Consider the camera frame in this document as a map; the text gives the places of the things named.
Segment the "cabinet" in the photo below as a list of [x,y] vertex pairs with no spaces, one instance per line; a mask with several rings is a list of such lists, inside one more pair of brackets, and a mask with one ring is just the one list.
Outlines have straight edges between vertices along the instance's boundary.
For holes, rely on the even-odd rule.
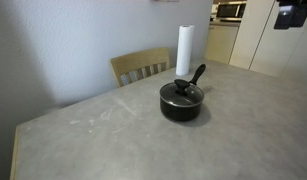
[[210,25],[204,58],[228,64],[238,29],[236,26]]

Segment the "wooden chair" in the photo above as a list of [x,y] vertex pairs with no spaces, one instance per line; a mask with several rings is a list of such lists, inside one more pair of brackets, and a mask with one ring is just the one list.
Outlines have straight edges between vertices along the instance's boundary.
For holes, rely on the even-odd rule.
[[111,59],[111,66],[120,87],[170,68],[169,50],[154,48]]

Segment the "table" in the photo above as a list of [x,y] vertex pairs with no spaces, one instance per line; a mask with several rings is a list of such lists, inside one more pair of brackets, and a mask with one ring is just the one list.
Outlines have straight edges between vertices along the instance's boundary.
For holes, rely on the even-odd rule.
[[19,125],[11,178],[307,180],[307,88],[205,62],[195,120],[160,112],[173,68]]

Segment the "lid handle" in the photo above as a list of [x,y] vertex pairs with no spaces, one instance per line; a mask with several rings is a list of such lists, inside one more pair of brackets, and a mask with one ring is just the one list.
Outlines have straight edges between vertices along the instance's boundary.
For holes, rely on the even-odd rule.
[[199,66],[199,68],[197,68],[197,70],[195,71],[195,74],[192,80],[190,81],[190,83],[196,86],[196,82],[200,78],[200,76],[203,74],[203,72],[205,71],[205,68],[206,68],[205,64],[202,64],[201,66]]
[[182,96],[186,96],[187,94],[185,89],[190,86],[190,83],[182,79],[175,79],[174,83],[177,86],[177,90],[175,92]]

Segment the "black saucepan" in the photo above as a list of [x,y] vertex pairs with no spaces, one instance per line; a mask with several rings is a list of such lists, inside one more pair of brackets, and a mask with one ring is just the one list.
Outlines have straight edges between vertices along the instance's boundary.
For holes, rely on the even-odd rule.
[[196,82],[204,71],[205,64],[202,64],[190,82],[176,79],[161,88],[160,107],[167,118],[175,121],[189,121],[199,115],[204,93],[196,86]]

